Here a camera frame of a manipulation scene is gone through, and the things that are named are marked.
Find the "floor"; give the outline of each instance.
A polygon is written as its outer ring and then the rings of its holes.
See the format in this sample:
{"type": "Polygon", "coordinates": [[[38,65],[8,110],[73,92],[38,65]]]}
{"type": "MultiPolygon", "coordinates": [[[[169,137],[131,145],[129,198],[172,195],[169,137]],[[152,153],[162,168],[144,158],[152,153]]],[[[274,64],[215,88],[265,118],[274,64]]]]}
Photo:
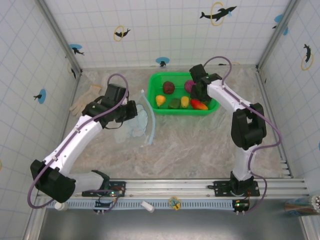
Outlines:
{"type": "MultiPolygon", "coordinates": [[[[136,100],[141,89],[147,91],[151,75],[157,72],[188,72],[186,67],[150,67],[146,69],[118,68],[100,71],[85,71],[80,79],[75,101],[84,94],[91,84],[103,86],[113,73],[124,75],[129,83],[130,99],[136,100]]],[[[208,73],[222,77],[226,66],[208,66],[208,73]]],[[[115,77],[113,83],[123,84],[115,77]]],[[[226,80],[228,86],[244,99],[262,105],[255,68],[235,66],[226,80]]],[[[232,116],[222,107],[207,116],[155,115],[156,129],[152,145],[134,148],[115,144],[118,130],[104,129],[93,139],[74,163],[71,173],[86,173],[99,170],[111,178],[126,179],[189,179],[229,178],[235,164],[236,146],[230,132],[232,116]]],[[[65,135],[72,130],[78,118],[70,115],[65,135]]],[[[274,143],[274,135],[267,125],[267,136],[263,143],[274,143]]],[[[260,150],[252,170],[267,178],[280,178],[282,168],[277,148],[260,150]]]]}
{"type": "Polygon", "coordinates": [[[230,210],[47,209],[39,240],[304,240],[300,217],[284,212],[286,200],[265,200],[245,216],[230,210]]]}

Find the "white glove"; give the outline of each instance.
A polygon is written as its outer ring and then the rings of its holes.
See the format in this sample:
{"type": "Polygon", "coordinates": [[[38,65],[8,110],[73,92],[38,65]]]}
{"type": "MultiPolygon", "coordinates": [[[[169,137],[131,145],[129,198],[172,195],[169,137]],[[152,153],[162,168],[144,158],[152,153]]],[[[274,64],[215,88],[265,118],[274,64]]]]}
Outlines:
{"type": "Polygon", "coordinates": [[[78,101],[76,101],[69,110],[72,111],[72,115],[76,115],[80,117],[82,115],[82,111],[86,108],[86,105],[93,102],[97,97],[99,97],[99,92],[102,89],[100,85],[92,84],[89,90],[79,97],[78,101]]]}

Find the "metal base plate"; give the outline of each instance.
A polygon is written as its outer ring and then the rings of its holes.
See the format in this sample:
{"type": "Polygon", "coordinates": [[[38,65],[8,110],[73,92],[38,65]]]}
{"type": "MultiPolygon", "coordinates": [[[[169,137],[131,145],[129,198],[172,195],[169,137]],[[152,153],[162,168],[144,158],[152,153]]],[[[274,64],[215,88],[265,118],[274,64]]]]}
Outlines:
{"type": "MultiPolygon", "coordinates": [[[[232,192],[229,181],[214,181],[213,186],[216,187],[216,188],[213,188],[214,195],[216,197],[246,197],[247,196],[246,193],[243,193],[242,195],[235,195],[232,192]]],[[[253,185],[251,185],[247,190],[250,192],[250,197],[260,196],[258,183],[256,181],[253,181],[253,185]]]]}
{"type": "MultiPolygon", "coordinates": [[[[109,189],[114,189],[115,187],[118,189],[123,188],[122,194],[119,194],[119,197],[124,197],[126,192],[126,182],[125,181],[110,181],[109,189]]],[[[82,197],[100,197],[102,194],[94,191],[84,191],[82,192],[82,197]]],[[[111,193],[103,193],[104,197],[112,197],[111,193]]]]}

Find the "marble surface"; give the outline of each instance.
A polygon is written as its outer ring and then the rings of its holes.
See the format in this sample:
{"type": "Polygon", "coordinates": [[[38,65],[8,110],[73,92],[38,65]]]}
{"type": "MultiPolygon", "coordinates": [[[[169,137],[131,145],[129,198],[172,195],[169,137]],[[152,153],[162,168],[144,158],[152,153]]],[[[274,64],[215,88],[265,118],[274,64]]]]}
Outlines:
{"type": "MultiPolygon", "coordinates": [[[[137,99],[141,89],[148,90],[149,78],[157,72],[187,72],[186,67],[150,67],[145,69],[118,68],[85,71],[80,79],[76,101],[91,84],[103,86],[106,91],[108,77],[113,73],[124,75],[129,83],[130,99],[137,99]]],[[[226,66],[208,66],[207,72],[221,76],[226,66]]],[[[121,84],[120,77],[113,83],[121,84]]],[[[255,75],[250,67],[234,67],[226,83],[244,99],[263,105],[262,95],[255,75]]],[[[156,129],[152,145],[132,147],[115,145],[114,130],[104,129],[93,139],[75,161],[71,173],[86,173],[99,170],[111,178],[127,179],[188,179],[228,178],[236,160],[236,146],[231,132],[232,116],[221,106],[207,116],[155,115],[156,129]]],[[[75,126],[78,118],[70,115],[65,135],[75,126]]],[[[267,125],[267,136],[262,144],[274,143],[274,135],[267,125]]],[[[282,176],[278,148],[260,150],[252,170],[268,178],[282,176]]]]}

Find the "yellow ring decal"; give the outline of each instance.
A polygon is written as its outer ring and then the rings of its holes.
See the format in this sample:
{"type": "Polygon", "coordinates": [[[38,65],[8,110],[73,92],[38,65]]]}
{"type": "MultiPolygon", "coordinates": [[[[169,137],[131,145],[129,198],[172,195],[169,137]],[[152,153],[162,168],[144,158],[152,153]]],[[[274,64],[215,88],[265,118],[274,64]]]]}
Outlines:
{"type": "Polygon", "coordinates": [[[314,63],[314,55],[312,53],[310,53],[310,56],[312,57],[312,60],[311,60],[311,63],[310,63],[310,66],[308,66],[307,68],[304,68],[304,61],[305,59],[307,58],[307,56],[305,55],[303,58],[302,58],[302,61],[301,61],[301,70],[302,71],[307,71],[309,68],[311,68],[312,64],[314,63]]]}
{"type": "Polygon", "coordinates": [[[68,70],[69,74],[72,74],[70,62],[68,62],[68,66],[66,67],[66,69],[68,70]]]}
{"type": "Polygon", "coordinates": [[[122,25],[119,25],[115,30],[114,30],[114,34],[113,34],[113,39],[116,41],[116,42],[120,42],[122,40],[122,38],[124,37],[124,34],[125,34],[125,27],[122,26],[122,25]],[[120,39],[116,39],[116,32],[119,28],[122,28],[122,34],[121,34],[121,38],[120,39]]]}
{"type": "Polygon", "coordinates": [[[224,20],[225,20],[225,17],[223,17],[223,18],[222,18],[222,21],[221,21],[219,24],[215,24],[215,23],[212,21],[212,11],[214,10],[215,5],[217,5],[217,4],[220,4],[222,7],[224,6],[221,2],[217,1],[217,2],[215,2],[215,3],[212,5],[212,7],[211,7],[210,20],[211,20],[212,26],[215,26],[215,27],[220,26],[220,25],[224,22],[224,20]]]}

